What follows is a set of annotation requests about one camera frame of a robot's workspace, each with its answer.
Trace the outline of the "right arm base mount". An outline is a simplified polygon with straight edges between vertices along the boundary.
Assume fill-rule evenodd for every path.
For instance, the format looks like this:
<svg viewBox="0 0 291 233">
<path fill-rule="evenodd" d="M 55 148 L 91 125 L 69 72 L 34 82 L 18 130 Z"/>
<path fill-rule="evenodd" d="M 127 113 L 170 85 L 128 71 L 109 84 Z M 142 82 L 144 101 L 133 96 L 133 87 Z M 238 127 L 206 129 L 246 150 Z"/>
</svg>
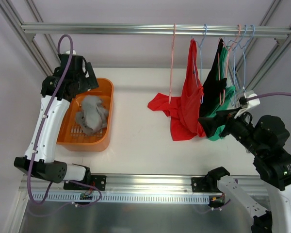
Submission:
<svg viewBox="0 0 291 233">
<path fill-rule="evenodd" d="M 193 193 L 205 193 L 211 191 L 205 177 L 191 177 L 191 188 Z"/>
</svg>

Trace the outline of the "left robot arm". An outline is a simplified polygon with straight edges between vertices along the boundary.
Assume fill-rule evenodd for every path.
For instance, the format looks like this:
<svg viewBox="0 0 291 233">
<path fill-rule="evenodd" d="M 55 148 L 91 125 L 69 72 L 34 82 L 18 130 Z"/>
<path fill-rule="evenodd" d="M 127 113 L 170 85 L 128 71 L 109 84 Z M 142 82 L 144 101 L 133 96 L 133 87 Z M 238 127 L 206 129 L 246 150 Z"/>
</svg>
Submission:
<svg viewBox="0 0 291 233">
<path fill-rule="evenodd" d="M 60 54 L 60 66 L 42 83 L 41 107 L 32 140 L 14 166 L 28 176 L 60 183 L 74 180 L 80 190 L 90 187 L 89 168 L 55 160 L 55 147 L 63 118 L 72 100 L 99 87 L 92 65 L 80 55 Z"/>
</svg>

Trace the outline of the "pink wire hanger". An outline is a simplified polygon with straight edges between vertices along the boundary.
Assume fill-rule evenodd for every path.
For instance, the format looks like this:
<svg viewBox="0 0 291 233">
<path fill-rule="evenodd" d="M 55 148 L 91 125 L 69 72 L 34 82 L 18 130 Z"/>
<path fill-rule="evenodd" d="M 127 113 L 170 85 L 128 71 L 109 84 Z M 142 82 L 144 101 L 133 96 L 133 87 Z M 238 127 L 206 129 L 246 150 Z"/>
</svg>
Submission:
<svg viewBox="0 0 291 233">
<path fill-rule="evenodd" d="M 168 96 L 168 103 L 169 104 L 171 103 L 171 97 L 172 97 L 175 37 L 176 37 L 176 24 L 173 25 L 173 37 L 172 37 L 172 44 L 171 44 L 171 64 L 170 64 L 169 96 Z"/>
</svg>

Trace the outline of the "grey tank top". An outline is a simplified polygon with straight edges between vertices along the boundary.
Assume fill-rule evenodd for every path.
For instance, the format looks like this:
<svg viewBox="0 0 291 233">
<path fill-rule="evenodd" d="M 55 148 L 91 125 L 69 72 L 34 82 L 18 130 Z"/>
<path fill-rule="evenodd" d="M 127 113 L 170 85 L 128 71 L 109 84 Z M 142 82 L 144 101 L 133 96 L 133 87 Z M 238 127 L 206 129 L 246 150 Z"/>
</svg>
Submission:
<svg viewBox="0 0 291 233">
<path fill-rule="evenodd" d="M 87 136 L 92 136 L 107 127 L 109 111 L 102 104 L 100 97 L 88 95 L 81 102 L 81 110 L 75 114 L 75 122 Z"/>
</svg>

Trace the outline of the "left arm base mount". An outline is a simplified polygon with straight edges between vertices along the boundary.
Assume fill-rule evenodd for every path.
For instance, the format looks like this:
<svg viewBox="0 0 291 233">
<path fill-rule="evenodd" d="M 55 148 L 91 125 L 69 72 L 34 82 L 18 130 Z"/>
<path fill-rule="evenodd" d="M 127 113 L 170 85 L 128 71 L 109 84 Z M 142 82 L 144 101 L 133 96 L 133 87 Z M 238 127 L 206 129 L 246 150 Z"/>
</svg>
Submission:
<svg viewBox="0 0 291 233">
<path fill-rule="evenodd" d="M 107 180 L 107 176 L 105 175 L 91 175 L 90 178 L 86 178 L 85 180 L 80 181 L 80 183 L 91 185 L 91 186 L 96 187 L 100 191 L 104 191 L 105 186 L 106 186 L 106 180 Z M 67 183 L 64 183 L 63 189 L 64 190 L 89 190 L 90 187 L 75 184 L 72 182 L 67 182 Z"/>
</svg>

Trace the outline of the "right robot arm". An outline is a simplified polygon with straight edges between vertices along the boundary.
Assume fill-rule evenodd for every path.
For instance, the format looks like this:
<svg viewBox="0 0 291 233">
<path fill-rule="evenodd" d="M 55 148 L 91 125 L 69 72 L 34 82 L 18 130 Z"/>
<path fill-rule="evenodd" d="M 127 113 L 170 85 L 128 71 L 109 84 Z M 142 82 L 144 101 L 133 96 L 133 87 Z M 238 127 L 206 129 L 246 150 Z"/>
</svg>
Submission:
<svg viewBox="0 0 291 233">
<path fill-rule="evenodd" d="M 220 136 L 233 136 L 245 149 L 253 154 L 253 165 L 264 182 L 270 210 L 250 197 L 224 167 L 215 168 L 197 184 L 211 192 L 221 192 L 241 207 L 248 215 L 253 233 L 291 233 L 291 154 L 284 145 L 290 136 L 281 118 L 264 115 L 256 125 L 252 115 L 237 110 L 218 111 L 215 117 L 201 117 L 206 136 L 213 136 L 223 126 Z"/>
</svg>

